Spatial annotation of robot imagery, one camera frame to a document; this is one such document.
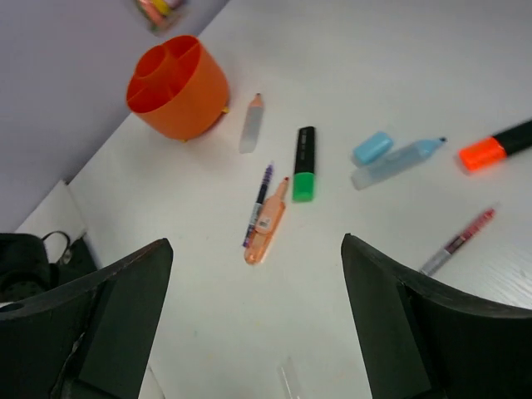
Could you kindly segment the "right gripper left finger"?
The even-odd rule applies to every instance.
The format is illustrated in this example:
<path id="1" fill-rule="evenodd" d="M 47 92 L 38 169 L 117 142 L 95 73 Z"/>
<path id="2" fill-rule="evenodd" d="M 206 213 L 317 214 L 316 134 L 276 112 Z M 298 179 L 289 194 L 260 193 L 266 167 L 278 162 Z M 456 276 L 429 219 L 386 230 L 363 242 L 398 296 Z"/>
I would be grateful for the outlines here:
<path id="1" fill-rule="evenodd" d="M 84 273 L 37 237 L 1 240 L 1 395 L 136 398 L 173 262 L 158 239 Z"/>

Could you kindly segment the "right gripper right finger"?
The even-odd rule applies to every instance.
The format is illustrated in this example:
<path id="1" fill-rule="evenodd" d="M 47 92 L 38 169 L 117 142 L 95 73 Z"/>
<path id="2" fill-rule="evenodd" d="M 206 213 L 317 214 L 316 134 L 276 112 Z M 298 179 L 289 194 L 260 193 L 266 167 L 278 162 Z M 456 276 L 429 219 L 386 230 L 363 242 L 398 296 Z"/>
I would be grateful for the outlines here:
<path id="1" fill-rule="evenodd" d="M 531 311 L 445 285 L 346 234 L 342 265 L 374 398 L 529 398 Z"/>

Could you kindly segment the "light blue highlighter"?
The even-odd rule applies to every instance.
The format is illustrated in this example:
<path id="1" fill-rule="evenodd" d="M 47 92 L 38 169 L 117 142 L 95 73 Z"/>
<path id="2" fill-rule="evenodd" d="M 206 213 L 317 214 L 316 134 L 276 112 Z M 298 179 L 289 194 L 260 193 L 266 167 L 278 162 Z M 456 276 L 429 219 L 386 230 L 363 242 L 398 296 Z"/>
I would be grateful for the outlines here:
<path id="1" fill-rule="evenodd" d="M 356 190 L 364 190 L 429 160 L 447 139 L 424 139 L 413 141 L 398 150 L 383 155 L 369 165 L 352 173 L 352 184 Z"/>

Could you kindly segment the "black green-capped highlighter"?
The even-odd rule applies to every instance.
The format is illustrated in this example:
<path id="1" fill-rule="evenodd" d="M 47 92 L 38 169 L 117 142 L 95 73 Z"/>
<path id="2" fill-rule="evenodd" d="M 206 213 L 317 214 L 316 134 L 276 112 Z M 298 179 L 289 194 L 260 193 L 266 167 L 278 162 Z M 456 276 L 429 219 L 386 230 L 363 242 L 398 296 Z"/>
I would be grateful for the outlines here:
<path id="1" fill-rule="evenodd" d="M 313 126 L 300 128 L 294 157 L 293 202 L 309 202 L 314 198 L 315 150 L 315 128 Z"/>

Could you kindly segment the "black orange-capped highlighter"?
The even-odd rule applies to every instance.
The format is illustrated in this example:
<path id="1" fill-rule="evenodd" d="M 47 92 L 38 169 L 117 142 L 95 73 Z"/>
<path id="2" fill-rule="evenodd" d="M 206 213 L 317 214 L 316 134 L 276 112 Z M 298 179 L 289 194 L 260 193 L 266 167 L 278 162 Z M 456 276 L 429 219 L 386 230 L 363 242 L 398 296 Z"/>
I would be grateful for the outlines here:
<path id="1" fill-rule="evenodd" d="M 491 166 L 531 147 L 531 121 L 512 126 L 458 152 L 458 160 L 468 172 Z"/>

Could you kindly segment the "light blue highlighter cap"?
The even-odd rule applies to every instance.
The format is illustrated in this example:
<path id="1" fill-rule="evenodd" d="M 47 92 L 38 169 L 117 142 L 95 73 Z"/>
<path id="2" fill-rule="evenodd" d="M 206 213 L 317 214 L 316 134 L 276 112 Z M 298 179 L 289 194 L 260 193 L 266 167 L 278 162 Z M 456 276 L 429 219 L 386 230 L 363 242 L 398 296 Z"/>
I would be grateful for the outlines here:
<path id="1" fill-rule="evenodd" d="M 386 154 L 393 144 L 393 139 L 386 132 L 378 131 L 355 147 L 352 157 L 357 165 L 367 165 Z"/>

